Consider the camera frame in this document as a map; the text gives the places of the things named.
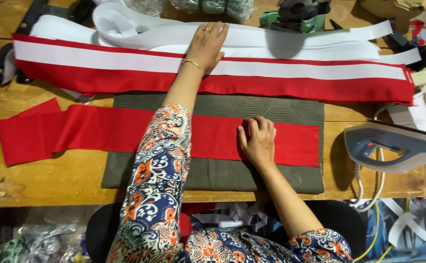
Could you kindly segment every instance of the woman's right hand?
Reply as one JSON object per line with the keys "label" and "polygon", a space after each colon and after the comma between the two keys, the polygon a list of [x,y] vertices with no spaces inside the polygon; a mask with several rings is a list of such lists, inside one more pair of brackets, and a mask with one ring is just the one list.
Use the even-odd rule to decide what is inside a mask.
{"label": "woman's right hand", "polygon": [[250,127],[250,139],[247,141],[242,126],[237,127],[240,148],[247,159],[258,171],[274,166],[274,123],[262,116],[245,119]]}

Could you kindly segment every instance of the plastic bag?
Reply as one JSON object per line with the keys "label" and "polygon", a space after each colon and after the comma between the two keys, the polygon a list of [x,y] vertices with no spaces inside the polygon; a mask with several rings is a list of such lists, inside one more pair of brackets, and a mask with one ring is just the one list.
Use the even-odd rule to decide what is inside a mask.
{"label": "plastic bag", "polygon": [[207,14],[220,15],[227,13],[230,17],[245,24],[256,10],[254,0],[169,0],[176,9],[197,11],[201,9]]}
{"label": "plastic bag", "polygon": [[140,14],[160,17],[165,1],[163,0],[124,0],[125,4]]}

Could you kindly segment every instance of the gold bracelet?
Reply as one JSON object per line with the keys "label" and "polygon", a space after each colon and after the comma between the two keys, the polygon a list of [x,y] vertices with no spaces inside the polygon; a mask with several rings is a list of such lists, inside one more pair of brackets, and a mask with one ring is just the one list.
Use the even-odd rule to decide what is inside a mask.
{"label": "gold bracelet", "polygon": [[190,59],[184,59],[181,63],[181,65],[183,65],[186,62],[190,62],[192,63],[194,66],[196,66],[201,72],[202,72],[202,78],[205,76],[205,71],[202,69],[202,67],[200,67],[200,65]]}

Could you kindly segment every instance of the woman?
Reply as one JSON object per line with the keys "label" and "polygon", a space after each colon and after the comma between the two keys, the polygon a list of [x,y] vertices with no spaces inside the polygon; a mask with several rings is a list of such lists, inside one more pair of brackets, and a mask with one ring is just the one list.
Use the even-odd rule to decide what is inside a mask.
{"label": "woman", "polygon": [[198,27],[185,62],[155,113],[136,154],[121,211],[121,225],[108,262],[350,262],[350,249],[337,232],[323,228],[274,164],[273,122],[246,121],[240,147],[263,177],[287,234],[285,246],[247,233],[194,231],[179,242],[178,216],[190,163],[190,120],[204,70],[223,57],[228,24]]}

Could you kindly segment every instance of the paisley blouse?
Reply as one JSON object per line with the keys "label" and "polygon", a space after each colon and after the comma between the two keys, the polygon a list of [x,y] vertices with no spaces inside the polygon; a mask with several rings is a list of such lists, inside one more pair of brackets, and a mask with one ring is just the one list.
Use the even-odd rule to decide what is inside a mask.
{"label": "paisley blouse", "polygon": [[330,229],[295,236],[286,247],[245,232],[221,229],[193,231],[185,245],[180,243],[178,220],[190,163],[190,123],[191,114],[180,105],[162,106],[153,116],[136,154],[120,227],[107,262],[352,261],[346,240]]}

